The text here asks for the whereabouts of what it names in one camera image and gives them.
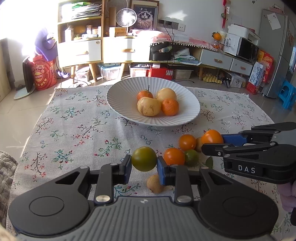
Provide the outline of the white ribbed plate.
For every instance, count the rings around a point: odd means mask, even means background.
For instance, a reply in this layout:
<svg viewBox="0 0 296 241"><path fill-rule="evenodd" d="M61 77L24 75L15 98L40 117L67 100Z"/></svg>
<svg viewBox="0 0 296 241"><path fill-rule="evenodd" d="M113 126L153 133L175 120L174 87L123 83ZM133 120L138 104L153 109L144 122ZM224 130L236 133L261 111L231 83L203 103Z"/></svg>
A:
<svg viewBox="0 0 296 241"><path fill-rule="evenodd" d="M162 111L162 101L157 94L168 88L175 92L179 110L175 115ZM169 127L193 121L200 113L197 97L173 81L155 77L134 77L121 80L110 87L106 100L113 111L135 123Z"/></svg>

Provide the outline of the grey refrigerator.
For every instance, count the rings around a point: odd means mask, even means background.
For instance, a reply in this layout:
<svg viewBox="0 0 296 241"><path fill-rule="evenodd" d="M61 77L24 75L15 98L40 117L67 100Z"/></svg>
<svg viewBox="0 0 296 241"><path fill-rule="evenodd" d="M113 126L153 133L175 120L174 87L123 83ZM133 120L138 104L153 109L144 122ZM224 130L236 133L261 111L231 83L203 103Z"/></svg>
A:
<svg viewBox="0 0 296 241"><path fill-rule="evenodd" d="M259 36L260 49L274 58L273 73L264 85L262 94L269 98L277 98L290 68L295 25L289 16L263 9Z"/></svg>

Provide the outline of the yellow pear front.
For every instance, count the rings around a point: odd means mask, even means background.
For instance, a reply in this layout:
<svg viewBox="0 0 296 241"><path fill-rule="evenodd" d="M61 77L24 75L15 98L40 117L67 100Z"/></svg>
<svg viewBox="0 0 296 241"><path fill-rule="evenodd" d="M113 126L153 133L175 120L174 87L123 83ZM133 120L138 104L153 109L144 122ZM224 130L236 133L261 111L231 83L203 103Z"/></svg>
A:
<svg viewBox="0 0 296 241"><path fill-rule="evenodd" d="M143 116L153 117L161 112L162 106L157 99L143 97L137 102L137 109Z"/></svg>

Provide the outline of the black floor heater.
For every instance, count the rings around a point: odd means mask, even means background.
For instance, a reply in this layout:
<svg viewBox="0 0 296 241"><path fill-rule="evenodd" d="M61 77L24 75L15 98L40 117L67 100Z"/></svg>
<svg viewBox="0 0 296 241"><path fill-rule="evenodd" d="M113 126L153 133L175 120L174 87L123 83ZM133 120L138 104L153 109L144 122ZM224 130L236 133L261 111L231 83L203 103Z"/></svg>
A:
<svg viewBox="0 0 296 241"><path fill-rule="evenodd" d="M35 91L34 77L32 72L33 62L29 60L29 57L23 60L22 67L25 85L24 87L16 88L14 100L27 97Z"/></svg>

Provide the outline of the yellow pear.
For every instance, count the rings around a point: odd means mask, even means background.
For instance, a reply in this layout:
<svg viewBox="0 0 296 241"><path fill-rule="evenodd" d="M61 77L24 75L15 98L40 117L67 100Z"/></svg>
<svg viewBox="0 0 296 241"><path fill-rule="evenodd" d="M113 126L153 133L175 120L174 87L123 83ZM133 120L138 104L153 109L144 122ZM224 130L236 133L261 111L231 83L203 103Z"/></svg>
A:
<svg viewBox="0 0 296 241"><path fill-rule="evenodd" d="M157 99L143 97L137 102L137 109L143 116L153 117L161 112L162 106Z"/></svg>
<svg viewBox="0 0 296 241"><path fill-rule="evenodd" d="M177 95L174 90L170 88L162 88L157 92L156 99L160 102L163 102L165 99L177 100Z"/></svg>

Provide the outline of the floral tablecloth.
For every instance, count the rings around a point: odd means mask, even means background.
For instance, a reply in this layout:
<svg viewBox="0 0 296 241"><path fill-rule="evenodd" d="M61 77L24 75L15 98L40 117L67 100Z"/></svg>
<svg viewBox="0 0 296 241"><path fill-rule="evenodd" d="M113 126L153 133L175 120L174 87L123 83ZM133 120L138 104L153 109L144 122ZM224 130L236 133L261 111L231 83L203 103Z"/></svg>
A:
<svg viewBox="0 0 296 241"><path fill-rule="evenodd" d="M137 148L150 147L157 155L177 148L179 138L200 137L207 130L237 133L252 126L270 124L271 118L249 97L219 90L191 88L201 111L184 125L144 126L115 113L108 105L107 86L60 89L38 120L20 158L11 188L11 199L81 166L91 170L112 162L120 163ZM151 196L146 186L156 170L132 170L128 184L114 187L122 201L118 212L100 211L92 231L83 233L96 240L206 240L190 216L180 220L161 205L153 210L132 209L131 196Z"/></svg>

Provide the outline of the brown kiwi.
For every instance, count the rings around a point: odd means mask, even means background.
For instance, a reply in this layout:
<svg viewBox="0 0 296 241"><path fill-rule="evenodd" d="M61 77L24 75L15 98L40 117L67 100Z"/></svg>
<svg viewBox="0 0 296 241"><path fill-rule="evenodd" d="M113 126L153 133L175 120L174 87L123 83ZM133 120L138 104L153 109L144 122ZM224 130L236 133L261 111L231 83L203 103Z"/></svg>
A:
<svg viewBox="0 0 296 241"><path fill-rule="evenodd" d="M159 176L157 174L152 175L147 179L147 188L154 194L160 194L165 189L165 187L160 184Z"/></svg>
<svg viewBox="0 0 296 241"><path fill-rule="evenodd" d="M198 137L196 139L196 151L197 152L201 152L201 147L202 147L203 143L202 143L202 137Z"/></svg>

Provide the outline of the red box under cabinet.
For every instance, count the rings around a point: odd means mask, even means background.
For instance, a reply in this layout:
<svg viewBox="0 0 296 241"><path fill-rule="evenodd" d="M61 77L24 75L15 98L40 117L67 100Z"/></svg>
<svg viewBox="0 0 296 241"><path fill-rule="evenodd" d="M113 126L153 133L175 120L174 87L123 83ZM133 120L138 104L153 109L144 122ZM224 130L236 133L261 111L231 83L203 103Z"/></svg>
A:
<svg viewBox="0 0 296 241"><path fill-rule="evenodd" d="M166 80L173 79L173 70L169 70L168 68L150 68L148 71L148 77L156 77L156 78L163 78Z"/></svg>

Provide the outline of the green mandarin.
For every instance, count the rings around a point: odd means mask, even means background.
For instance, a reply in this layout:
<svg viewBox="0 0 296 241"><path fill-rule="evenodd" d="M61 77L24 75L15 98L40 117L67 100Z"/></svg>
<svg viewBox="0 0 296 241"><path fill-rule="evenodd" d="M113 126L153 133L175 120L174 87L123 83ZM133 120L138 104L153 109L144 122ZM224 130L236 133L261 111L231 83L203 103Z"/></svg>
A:
<svg viewBox="0 0 296 241"><path fill-rule="evenodd" d="M150 147L140 147L132 154L132 165L142 172L151 171L157 164L155 151Z"/></svg>

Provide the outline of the green leaf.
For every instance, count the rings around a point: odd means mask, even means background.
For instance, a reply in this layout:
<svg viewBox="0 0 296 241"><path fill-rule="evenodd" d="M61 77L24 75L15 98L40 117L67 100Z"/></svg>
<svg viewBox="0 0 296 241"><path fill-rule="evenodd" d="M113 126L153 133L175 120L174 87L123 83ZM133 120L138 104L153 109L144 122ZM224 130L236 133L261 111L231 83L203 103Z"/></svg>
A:
<svg viewBox="0 0 296 241"><path fill-rule="evenodd" d="M205 161L205 166L208 167L209 169L213 169L213 157L210 156L207 158Z"/></svg>

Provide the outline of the white desk fan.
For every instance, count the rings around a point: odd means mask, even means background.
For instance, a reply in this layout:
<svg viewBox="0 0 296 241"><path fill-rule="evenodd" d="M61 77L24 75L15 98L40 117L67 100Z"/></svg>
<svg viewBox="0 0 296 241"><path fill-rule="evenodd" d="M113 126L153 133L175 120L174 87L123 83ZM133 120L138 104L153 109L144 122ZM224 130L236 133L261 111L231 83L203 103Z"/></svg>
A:
<svg viewBox="0 0 296 241"><path fill-rule="evenodd" d="M126 28L126 34L129 35L129 28L137 21L137 14L133 9L123 8L116 14L116 23L123 28Z"/></svg>

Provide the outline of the low TV cabinet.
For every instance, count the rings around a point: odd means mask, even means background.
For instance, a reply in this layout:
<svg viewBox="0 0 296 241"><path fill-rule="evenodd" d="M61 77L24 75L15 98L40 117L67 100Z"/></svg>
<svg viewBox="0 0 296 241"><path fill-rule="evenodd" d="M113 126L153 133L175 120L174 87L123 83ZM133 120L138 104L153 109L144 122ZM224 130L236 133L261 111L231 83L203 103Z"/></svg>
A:
<svg viewBox="0 0 296 241"><path fill-rule="evenodd" d="M155 58L152 57L151 48L163 48L165 44L173 46L170 53L159 53ZM148 63L155 61L178 62L174 57L175 52L181 51L183 54L178 58L190 56L189 61L200 61L201 65L229 70L235 73L249 76L253 65L240 60L234 56L223 54L207 47L190 45L184 43L172 43L167 39L160 39L153 42L148 37L104 37L103 38L103 63Z"/></svg>

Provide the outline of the red snack bucket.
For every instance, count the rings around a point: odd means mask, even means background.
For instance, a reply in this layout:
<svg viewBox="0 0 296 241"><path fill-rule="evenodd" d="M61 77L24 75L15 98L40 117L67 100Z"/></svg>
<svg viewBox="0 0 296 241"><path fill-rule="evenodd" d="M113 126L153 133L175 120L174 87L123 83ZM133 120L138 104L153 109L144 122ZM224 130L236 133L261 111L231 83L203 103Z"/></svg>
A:
<svg viewBox="0 0 296 241"><path fill-rule="evenodd" d="M55 60L47 61L43 55L33 58L32 74L36 90L45 90L57 83Z"/></svg>

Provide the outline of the clear storage bin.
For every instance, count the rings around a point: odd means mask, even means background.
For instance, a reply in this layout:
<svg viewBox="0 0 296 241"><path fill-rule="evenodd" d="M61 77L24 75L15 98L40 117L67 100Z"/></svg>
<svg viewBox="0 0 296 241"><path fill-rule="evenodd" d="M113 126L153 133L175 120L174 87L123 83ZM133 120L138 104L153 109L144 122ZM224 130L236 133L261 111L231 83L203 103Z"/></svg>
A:
<svg viewBox="0 0 296 241"><path fill-rule="evenodd" d="M121 76L121 64L111 63L111 64L98 64L101 76L104 80L115 80Z"/></svg>

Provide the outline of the small orange mandarin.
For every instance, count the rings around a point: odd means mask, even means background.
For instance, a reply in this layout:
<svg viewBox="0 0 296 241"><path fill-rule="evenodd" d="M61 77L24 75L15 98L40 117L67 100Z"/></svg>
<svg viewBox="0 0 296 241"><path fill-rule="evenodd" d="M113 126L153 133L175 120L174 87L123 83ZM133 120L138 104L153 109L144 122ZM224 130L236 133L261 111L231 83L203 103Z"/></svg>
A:
<svg viewBox="0 0 296 241"><path fill-rule="evenodd" d="M162 102L162 112L166 116L174 116L179 111L179 103L172 99L167 98Z"/></svg>

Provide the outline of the yellow pear back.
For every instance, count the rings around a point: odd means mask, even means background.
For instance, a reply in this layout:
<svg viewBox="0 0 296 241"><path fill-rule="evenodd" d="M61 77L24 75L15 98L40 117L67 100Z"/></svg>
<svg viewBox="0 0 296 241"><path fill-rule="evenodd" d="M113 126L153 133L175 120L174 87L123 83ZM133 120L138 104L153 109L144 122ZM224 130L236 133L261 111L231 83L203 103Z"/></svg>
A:
<svg viewBox="0 0 296 241"><path fill-rule="evenodd" d="M163 102L165 99L177 100L177 95L174 90L170 88L162 88L157 92L156 99L160 102Z"/></svg>

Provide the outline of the cat picture frame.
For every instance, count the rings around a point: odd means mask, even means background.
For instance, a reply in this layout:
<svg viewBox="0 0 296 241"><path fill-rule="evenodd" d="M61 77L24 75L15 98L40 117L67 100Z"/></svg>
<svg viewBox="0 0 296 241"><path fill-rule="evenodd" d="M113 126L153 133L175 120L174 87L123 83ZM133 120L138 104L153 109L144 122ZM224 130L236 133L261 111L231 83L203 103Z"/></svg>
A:
<svg viewBox="0 0 296 241"><path fill-rule="evenodd" d="M159 1L129 1L129 6L137 15L137 20L130 28L136 30L156 30Z"/></svg>

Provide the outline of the orange tomato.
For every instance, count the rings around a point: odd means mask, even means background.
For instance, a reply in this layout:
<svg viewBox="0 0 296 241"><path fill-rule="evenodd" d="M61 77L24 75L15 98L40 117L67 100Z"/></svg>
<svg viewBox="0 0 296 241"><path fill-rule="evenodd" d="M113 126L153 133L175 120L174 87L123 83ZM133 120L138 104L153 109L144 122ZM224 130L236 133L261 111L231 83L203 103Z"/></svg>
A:
<svg viewBox="0 0 296 241"><path fill-rule="evenodd" d="M193 135L182 135L179 138L179 147L182 151L194 150L197 145L197 140Z"/></svg>
<svg viewBox="0 0 296 241"><path fill-rule="evenodd" d="M167 165L184 165L186 158L182 150L169 148L164 152L163 159Z"/></svg>
<svg viewBox="0 0 296 241"><path fill-rule="evenodd" d="M208 130L201 137L202 144L223 144L222 135L216 130Z"/></svg>

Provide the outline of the white microwave oven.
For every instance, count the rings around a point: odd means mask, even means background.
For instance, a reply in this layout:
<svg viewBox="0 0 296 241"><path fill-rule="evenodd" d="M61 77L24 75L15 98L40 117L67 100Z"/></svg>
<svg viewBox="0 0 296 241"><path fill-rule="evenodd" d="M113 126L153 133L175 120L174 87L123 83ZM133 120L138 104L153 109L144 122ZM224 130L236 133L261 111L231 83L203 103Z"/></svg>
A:
<svg viewBox="0 0 296 241"><path fill-rule="evenodd" d="M250 63L255 63L259 47L244 37L226 33L223 51Z"/></svg>

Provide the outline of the orange tomato top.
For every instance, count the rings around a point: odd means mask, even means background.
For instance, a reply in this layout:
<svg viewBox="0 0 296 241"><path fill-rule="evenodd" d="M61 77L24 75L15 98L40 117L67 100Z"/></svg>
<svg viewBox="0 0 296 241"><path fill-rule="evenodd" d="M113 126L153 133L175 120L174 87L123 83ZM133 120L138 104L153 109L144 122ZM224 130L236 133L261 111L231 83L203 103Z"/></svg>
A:
<svg viewBox="0 0 296 241"><path fill-rule="evenodd" d="M182 151L194 150L197 145L197 140L193 135L182 135L179 138L179 147Z"/></svg>

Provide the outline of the orange mandarin with stem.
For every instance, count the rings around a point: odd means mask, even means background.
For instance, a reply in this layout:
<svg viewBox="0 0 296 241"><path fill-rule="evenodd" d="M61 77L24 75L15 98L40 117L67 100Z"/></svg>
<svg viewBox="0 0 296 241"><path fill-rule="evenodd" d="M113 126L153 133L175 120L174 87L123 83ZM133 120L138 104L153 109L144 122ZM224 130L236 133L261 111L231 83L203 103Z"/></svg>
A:
<svg viewBox="0 0 296 241"><path fill-rule="evenodd" d="M153 95L149 90L149 85L147 89L144 89L137 94L137 100L140 100L143 97L153 98Z"/></svg>

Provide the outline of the grey quilted blanket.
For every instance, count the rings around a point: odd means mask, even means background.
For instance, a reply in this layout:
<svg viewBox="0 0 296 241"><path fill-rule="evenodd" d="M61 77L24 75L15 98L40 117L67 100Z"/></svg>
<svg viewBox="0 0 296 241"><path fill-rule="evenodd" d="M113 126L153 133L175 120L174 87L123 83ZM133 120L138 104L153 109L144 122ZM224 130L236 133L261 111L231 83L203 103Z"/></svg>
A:
<svg viewBox="0 0 296 241"><path fill-rule="evenodd" d="M17 165L17 161L10 154L0 151L0 208L2 227L6 227L10 191Z"/></svg>

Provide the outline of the wooden shelf cabinet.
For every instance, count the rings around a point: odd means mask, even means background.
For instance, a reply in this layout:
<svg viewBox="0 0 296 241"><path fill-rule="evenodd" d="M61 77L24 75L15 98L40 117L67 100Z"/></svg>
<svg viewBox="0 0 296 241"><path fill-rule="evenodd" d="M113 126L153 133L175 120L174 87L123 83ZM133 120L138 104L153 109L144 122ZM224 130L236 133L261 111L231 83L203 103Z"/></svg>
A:
<svg viewBox="0 0 296 241"><path fill-rule="evenodd" d="M87 65L97 81L97 64L103 62L105 1L58 1L57 51L59 66L75 79L79 66Z"/></svg>

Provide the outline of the blue plastic stool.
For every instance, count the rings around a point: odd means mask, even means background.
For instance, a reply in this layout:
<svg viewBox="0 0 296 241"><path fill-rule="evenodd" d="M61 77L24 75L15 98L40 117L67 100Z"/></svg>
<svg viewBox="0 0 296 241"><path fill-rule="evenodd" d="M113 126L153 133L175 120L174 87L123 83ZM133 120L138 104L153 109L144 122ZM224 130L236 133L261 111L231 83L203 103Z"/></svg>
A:
<svg viewBox="0 0 296 241"><path fill-rule="evenodd" d="M284 109L292 110L296 99L296 88L287 80L282 84L281 91L278 94L280 100L282 100L282 106Z"/></svg>

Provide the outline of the green tomato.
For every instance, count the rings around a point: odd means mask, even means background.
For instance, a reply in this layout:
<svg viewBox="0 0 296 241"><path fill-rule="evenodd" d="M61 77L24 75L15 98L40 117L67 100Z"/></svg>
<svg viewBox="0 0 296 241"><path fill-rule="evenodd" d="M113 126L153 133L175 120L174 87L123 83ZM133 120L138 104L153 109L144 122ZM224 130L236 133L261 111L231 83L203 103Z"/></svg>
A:
<svg viewBox="0 0 296 241"><path fill-rule="evenodd" d="M185 151L185 165L194 167L199 161L199 154L196 150L190 149Z"/></svg>

